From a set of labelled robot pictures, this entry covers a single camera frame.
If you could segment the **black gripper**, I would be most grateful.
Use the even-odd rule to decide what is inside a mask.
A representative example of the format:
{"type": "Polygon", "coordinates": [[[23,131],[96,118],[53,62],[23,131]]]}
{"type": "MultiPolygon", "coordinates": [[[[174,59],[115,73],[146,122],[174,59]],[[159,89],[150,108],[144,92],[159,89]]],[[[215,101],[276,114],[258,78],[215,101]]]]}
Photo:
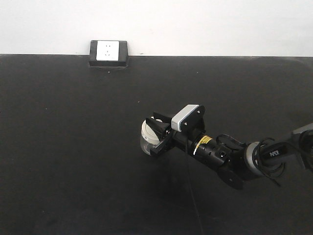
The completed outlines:
{"type": "Polygon", "coordinates": [[[200,144],[196,148],[197,144],[205,136],[204,122],[198,122],[192,130],[183,133],[172,130],[171,120],[172,116],[158,112],[153,112],[152,117],[145,119],[146,124],[154,131],[157,137],[165,137],[168,131],[172,133],[172,136],[167,136],[150,149],[151,156],[161,156],[173,148],[185,151],[186,146],[188,154],[205,154],[205,143],[200,144]]]}

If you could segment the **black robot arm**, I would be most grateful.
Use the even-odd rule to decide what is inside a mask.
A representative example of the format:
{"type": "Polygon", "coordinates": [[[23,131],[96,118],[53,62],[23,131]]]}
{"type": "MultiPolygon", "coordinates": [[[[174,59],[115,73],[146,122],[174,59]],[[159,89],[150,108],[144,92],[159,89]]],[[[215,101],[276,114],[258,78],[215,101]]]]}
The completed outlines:
{"type": "Polygon", "coordinates": [[[264,138],[240,142],[230,135],[215,138],[205,133],[202,105],[187,105],[175,115],[154,113],[141,125],[141,148],[159,157],[173,148],[215,171],[230,187],[242,189],[246,181],[266,177],[273,183],[286,164],[298,158],[305,169],[313,168],[313,125],[293,130],[279,141],[264,138]]]}

